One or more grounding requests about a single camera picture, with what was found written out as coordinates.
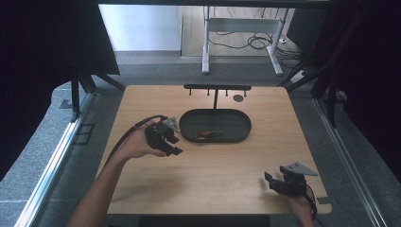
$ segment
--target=white leg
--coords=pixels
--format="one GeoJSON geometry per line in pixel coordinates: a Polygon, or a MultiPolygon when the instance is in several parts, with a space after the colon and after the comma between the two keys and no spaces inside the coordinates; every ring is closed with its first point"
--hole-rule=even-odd
{"type": "Polygon", "coordinates": [[[207,6],[204,18],[204,40],[201,58],[201,71],[203,74],[209,73],[209,9],[210,7],[207,6]]]}
{"type": "Polygon", "coordinates": [[[288,14],[288,9],[285,9],[283,11],[283,14],[281,15],[280,22],[277,26],[277,30],[274,34],[273,37],[273,44],[271,46],[268,46],[268,52],[270,56],[271,63],[274,67],[274,71],[277,76],[283,76],[283,70],[281,69],[280,63],[278,62],[276,56],[275,56],[275,51],[277,49],[278,41],[280,40],[281,33],[283,32],[284,24],[286,23],[286,18],[288,14]]]}

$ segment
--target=tray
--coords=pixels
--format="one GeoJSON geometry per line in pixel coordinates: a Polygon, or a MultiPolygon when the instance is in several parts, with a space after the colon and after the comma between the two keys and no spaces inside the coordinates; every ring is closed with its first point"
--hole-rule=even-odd
{"type": "Polygon", "coordinates": [[[194,143],[236,143],[246,139],[251,131],[251,119],[234,109],[195,109],[180,119],[181,135],[194,143]],[[222,135],[198,139],[203,131],[223,131],[222,135]]]}

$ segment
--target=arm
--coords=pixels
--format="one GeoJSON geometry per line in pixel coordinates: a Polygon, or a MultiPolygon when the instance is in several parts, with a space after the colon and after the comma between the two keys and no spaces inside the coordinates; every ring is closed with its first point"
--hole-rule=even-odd
{"type": "MultiPolygon", "coordinates": [[[[312,200],[314,200],[313,192],[309,187],[307,188],[306,193],[312,200]]],[[[288,207],[292,211],[292,214],[297,218],[298,225],[300,227],[313,227],[312,208],[310,207],[309,202],[307,202],[304,197],[284,197],[286,198],[288,207]]]]}
{"type": "Polygon", "coordinates": [[[140,158],[146,154],[166,156],[161,150],[153,149],[147,144],[145,127],[134,131],[103,167],[85,197],[79,202],[68,226],[101,226],[125,163],[131,158],[140,158]]]}

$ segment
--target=person's right hand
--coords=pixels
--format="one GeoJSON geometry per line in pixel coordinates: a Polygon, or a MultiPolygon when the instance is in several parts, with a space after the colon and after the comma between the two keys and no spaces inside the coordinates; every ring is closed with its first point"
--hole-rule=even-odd
{"type": "Polygon", "coordinates": [[[146,125],[139,127],[131,133],[120,145],[118,150],[115,152],[115,155],[125,161],[128,161],[131,158],[140,158],[147,154],[165,157],[166,154],[163,151],[151,148],[148,145],[147,137],[145,136],[145,128],[152,124],[154,124],[154,121],[149,121],[146,125]]]}
{"type": "MultiPolygon", "coordinates": [[[[315,200],[313,192],[309,187],[306,188],[306,194],[313,201],[315,200]]],[[[283,197],[286,198],[288,207],[291,210],[292,214],[294,214],[295,218],[297,218],[299,226],[313,226],[312,208],[310,207],[309,202],[304,197],[292,198],[284,195],[283,197]]]]}

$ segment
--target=metal frame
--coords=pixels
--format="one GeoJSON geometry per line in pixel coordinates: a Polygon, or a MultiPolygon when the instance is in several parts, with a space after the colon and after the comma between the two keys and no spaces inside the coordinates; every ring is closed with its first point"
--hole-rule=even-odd
{"type": "Polygon", "coordinates": [[[360,201],[362,202],[372,224],[377,227],[387,226],[386,221],[381,214],[380,208],[378,207],[374,197],[372,196],[372,193],[368,189],[368,186],[362,180],[359,171],[357,170],[357,167],[355,166],[354,161],[352,160],[348,152],[348,149],[341,140],[339,132],[336,128],[332,126],[329,119],[325,117],[326,112],[322,101],[316,98],[314,98],[313,101],[316,108],[318,109],[322,122],[326,127],[331,140],[333,141],[334,147],[339,154],[342,164],[344,165],[344,168],[348,173],[348,176],[350,177],[351,182],[354,185],[354,188],[356,189],[360,201]]]}
{"type": "Polygon", "coordinates": [[[275,56],[281,33],[286,23],[288,9],[285,9],[280,20],[275,19],[239,19],[239,18],[210,18],[210,6],[206,7],[204,18],[204,40],[201,61],[203,74],[209,73],[209,32],[251,32],[251,33],[274,33],[271,46],[267,47],[271,63],[277,76],[283,76],[283,70],[275,56]]]}
{"type": "Polygon", "coordinates": [[[39,212],[41,205],[43,204],[45,195],[50,188],[53,180],[56,177],[57,171],[61,165],[63,157],[69,149],[75,133],[77,132],[79,125],[85,117],[86,110],[88,109],[89,103],[92,100],[93,95],[87,94],[82,100],[81,114],[78,116],[76,121],[71,121],[64,131],[60,142],[58,143],[55,151],[53,152],[49,162],[47,163],[44,172],[39,179],[38,183],[33,189],[29,200],[26,202],[23,212],[18,217],[17,222],[14,226],[30,226],[34,221],[36,215],[39,212]]]}

